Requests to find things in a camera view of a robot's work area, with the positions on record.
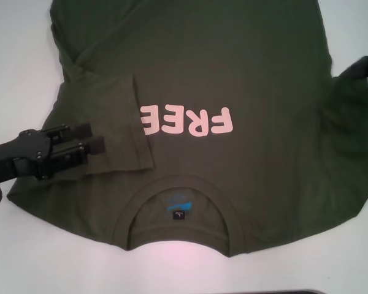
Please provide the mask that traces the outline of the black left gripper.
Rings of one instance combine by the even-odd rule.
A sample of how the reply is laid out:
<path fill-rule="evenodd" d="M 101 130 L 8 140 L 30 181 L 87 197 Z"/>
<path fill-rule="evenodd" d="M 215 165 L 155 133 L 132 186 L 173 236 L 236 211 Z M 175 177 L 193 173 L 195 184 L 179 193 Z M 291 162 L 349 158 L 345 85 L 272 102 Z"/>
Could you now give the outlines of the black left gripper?
<path fill-rule="evenodd" d="M 88 156 L 105 152 L 103 137 L 79 143 L 49 155 L 49 139 L 52 143 L 65 143 L 92 136 L 89 123 L 78 126 L 62 124 L 58 127 L 22 131 L 19 136 L 0 145 L 0 183 L 14 178 L 53 176 L 55 173 L 88 163 Z"/>

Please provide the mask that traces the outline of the dark green FREE t-shirt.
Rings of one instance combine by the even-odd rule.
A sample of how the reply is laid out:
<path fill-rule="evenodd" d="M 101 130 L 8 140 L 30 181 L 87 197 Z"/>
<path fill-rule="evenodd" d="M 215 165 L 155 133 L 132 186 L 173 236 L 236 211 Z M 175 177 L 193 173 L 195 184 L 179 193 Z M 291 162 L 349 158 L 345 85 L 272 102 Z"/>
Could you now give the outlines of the dark green FREE t-shirt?
<path fill-rule="evenodd" d="M 368 81 L 331 74 L 317 0 L 53 0 L 64 81 L 44 126 L 106 151 L 15 205 L 132 250 L 232 257 L 292 243 L 368 200 Z"/>

